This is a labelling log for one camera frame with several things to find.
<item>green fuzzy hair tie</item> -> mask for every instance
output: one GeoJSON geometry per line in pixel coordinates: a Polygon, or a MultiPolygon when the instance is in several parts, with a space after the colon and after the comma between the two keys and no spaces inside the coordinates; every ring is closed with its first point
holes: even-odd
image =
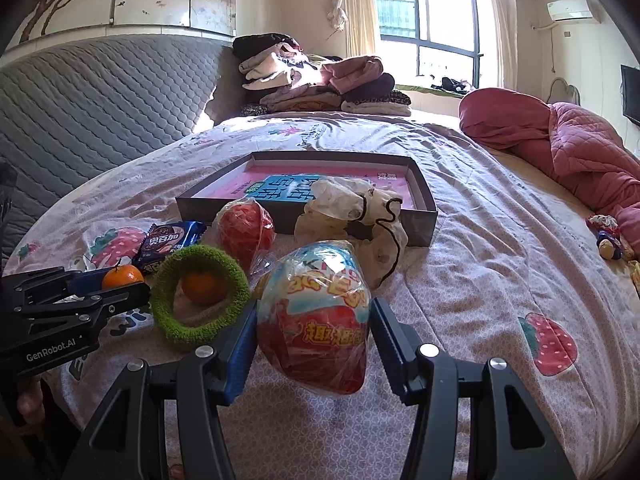
{"type": "Polygon", "coordinates": [[[162,263],[156,284],[151,288],[154,322],[164,336],[181,349],[206,344],[225,326],[232,325],[249,300],[249,284],[236,261],[224,251],[204,245],[184,247],[170,254],[162,263]],[[187,272],[208,270],[224,276],[229,282],[229,304],[216,319],[202,326],[185,326],[174,317],[175,289],[187,272]]]}

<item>cardboard box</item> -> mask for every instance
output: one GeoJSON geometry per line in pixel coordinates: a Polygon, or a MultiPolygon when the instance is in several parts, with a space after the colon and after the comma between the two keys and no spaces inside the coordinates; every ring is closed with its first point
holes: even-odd
{"type": "MultiPolygon", "coordinates": [[[[243,156],[176,197],[183,220],[212,223],[222,207],[254,196],[269,211],[276,232],[293,234],[313,196],[308,187],[321,175],[367,178],[392,186],[403,198],[400,221],[409,246],[428,247],[438,218],[433,196],[418,165],[408,156],[358,152],[254,152],[243,156]]],[[[349,229],[357,238],[361,228],[349,229]]]]}

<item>headboard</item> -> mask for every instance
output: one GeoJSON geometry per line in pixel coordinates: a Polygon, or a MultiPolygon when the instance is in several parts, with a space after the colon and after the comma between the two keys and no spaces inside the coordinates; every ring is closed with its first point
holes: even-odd
{"type": "Polygon", "coordinates": [[[226,43],[107,36],[62,44],[0,69],[0,159],[18,172],[2,243],[87,180],[188,136],[214,90],[216,122],[244,99],[226,43]]]}

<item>silver screw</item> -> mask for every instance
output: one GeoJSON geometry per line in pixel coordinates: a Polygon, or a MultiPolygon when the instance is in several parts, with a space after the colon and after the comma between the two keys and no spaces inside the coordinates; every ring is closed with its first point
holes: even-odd
{"type": "Polygon", "coordinates": [[[436,355],[440,353],[440,349],[436,345],[426,343],[424,345],[420,345],[420,353],[425,357],[436,357],[436,355]]]}
{"type": "Polygon", "coordinates": [[[196,355],[201,358],[210,357],[211,355],[213,355],[213,348],[211,348],[209,345],[198,346],[196,348],[196,355]]]}
{"type": "Polygon", "coordinates": [[[127,370],[129,370],[129,372],[137,372],[142,370],[144,366],[145,362],[142,359],[133,359],[133,361],[127,363],[127,370]]]}
{"type": "Polygon", "coordinates": [[[507,367],[507,361],[501,357],[492,357],[489,360],[489,364],[491,368],[495,368],[496,370],[504,370],[507,367]]]}

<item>black trim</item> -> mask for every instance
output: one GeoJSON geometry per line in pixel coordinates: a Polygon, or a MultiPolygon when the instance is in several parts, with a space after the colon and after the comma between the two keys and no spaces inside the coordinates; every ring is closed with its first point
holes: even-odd
{"type": "MultiPolygon", "coordinates": [[[[427,5],[427,20],[429,19],[428,9],[429,0],[426,0],[427,5]]],[[[431,40],[422,40],[420,33],[420,3],[419,0],[414,0],[415,6],[415,38],[408,38],[406,36],[393,36],[390,34],[380,34],[380,39],[383,41],[398,41],[399,43],[411,43],[417,46],[416,52],[416,68],[415,75],[420,75],[420,47],[434,48],[435,50],[444,50],[445,52],[451,52],[452,54],[460,54],[461,56],[467,56],[473,59],[473,81],[472,84],[478,88],[480,83],[480,20],[478,18],[478,0],[471,0],[471,11],[473,14],[474,23],[474,49],[466,50],[464,48],[458,48],[456,46],[445,45],[441,43],[435,43],[431,40]]]]}

